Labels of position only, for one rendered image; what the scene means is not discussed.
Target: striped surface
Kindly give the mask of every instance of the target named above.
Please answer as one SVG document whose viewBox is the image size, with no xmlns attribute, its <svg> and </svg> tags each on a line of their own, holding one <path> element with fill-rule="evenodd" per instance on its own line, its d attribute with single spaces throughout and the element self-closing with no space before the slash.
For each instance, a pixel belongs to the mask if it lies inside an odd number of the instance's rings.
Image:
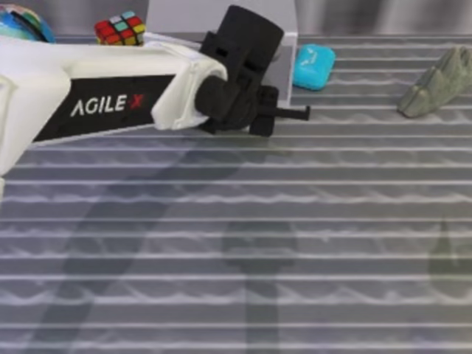
<svg viewBox="0 0 472 354">
<path fill-rule="evenodd" d="M 472 38 L 302 41 L 335 71 L 268 141 L 147 129 L 27 152 L 0 213 L 1 354 L 472 353 L 472 91 L 395 113 Z"/>
</svg>

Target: colorful ball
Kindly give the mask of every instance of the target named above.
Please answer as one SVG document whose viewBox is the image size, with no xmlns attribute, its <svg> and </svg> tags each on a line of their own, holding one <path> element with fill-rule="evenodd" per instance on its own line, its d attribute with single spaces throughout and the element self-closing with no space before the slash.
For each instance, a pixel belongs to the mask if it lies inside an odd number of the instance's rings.
<svg viewBox="0 0 472 354">
<path fill-rule="evenodd" d="M 0 35 L 30 41 L 55 42 L 49 25 L 34 11 L 14 4 L 0 5 Z"/>
</svg>

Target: blue box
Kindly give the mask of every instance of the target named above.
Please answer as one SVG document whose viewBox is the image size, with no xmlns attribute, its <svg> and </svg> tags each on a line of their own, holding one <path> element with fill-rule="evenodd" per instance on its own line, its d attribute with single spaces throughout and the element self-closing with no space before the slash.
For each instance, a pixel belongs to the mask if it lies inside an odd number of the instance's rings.
<svg viewBox="0 0 472 354">
<path fill-rule="evenodd" d="M 321 90 L 326 86 L 336 61 L 336 53 L 326 46 L 302 46 L 294 65 L 295 86 Z"/>
</svg>

